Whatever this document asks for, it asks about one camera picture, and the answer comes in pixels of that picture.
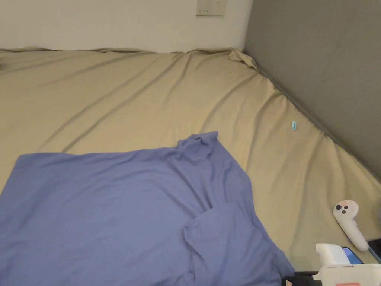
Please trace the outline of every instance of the white wall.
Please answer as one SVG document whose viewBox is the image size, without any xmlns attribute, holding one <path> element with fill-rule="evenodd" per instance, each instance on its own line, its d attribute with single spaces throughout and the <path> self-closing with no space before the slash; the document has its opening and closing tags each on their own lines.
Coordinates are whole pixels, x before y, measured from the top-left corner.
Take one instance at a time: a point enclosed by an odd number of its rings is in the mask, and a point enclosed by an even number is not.
<svg viewBox="0 0 381 286">
<path fill-rule="evenodd" d="M 196 17 L 197 0 L 1 0 L 0 48 L 243 48 L 252 1 Z"/>
</svg>

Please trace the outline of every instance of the gray wall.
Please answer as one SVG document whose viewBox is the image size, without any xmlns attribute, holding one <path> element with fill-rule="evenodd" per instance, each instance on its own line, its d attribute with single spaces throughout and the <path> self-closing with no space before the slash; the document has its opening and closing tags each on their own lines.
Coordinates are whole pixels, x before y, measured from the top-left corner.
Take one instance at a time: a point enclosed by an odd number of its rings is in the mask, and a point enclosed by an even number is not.
<svg viewBox="0 0 381 286">
<path fill-rule="evenodd" d="M 245 52 L 381 177 L 381 0 L 254 0 Z"/>
</svg>

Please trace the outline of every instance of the blue cloth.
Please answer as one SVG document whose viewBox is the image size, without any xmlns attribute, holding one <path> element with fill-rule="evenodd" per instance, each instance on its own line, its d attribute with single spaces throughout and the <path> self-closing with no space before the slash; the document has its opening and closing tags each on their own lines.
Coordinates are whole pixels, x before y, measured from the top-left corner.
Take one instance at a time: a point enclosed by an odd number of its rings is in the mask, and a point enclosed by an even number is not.
<svg viewBox="0 0 381 286">
<path fill-rule="evenodd" d="M 280 285 L 285 255 L 217 140 L 17 160 L 0 196 L 0 285 Z"/>
</svg>

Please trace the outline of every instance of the fabric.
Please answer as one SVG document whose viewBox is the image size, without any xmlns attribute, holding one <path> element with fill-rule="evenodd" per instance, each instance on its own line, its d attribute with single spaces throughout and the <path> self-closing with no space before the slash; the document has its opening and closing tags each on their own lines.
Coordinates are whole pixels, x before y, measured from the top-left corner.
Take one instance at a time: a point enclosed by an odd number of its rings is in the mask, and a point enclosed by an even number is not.
<svg viewBox="0 0 381 286">
<path fill-rule="evenodd" d="M 320 269 L 316 243 L 355 250 L 332 215 L 344 199 L 358 203 L 365 238 L 381 237 L 380 183 L 245 64 L 253 62 L 237 61 L 238 51 L 231 60 L 231 50 L 129 52 L 0 52 L 1 185 L 25 153 L 126 152 L 218 131 L 297 271 Z"/>
<path fill-rule="evenodd" d="M 22 155 L 0 196 L 1 285 L 279 285 L 294 270 L 217 141 Z"/>
<path fill-rule="evenodd" d="M 254 1 L 245 52 L 381 180 L 379 0 Z"/>
</svg>

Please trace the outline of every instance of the mattress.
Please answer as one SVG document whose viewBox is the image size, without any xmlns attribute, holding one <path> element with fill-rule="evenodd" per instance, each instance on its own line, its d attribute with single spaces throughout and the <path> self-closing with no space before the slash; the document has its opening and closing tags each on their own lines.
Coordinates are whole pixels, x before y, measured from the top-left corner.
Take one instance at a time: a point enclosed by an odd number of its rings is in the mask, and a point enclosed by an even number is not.
<svg viewBox="0 0 381 286">
<path fill-rule="evenodd" d="M 381 184 L 237 50 L 1 51 L 0 90 L 1 189 L 20 154 L 125 152 L 218 131 L 296 270 L 320 268 L 316 243 L 355 249 L 332 215 L 343 199 L 359 204 L 366 239 L 381 236 Z"/>
</svg>

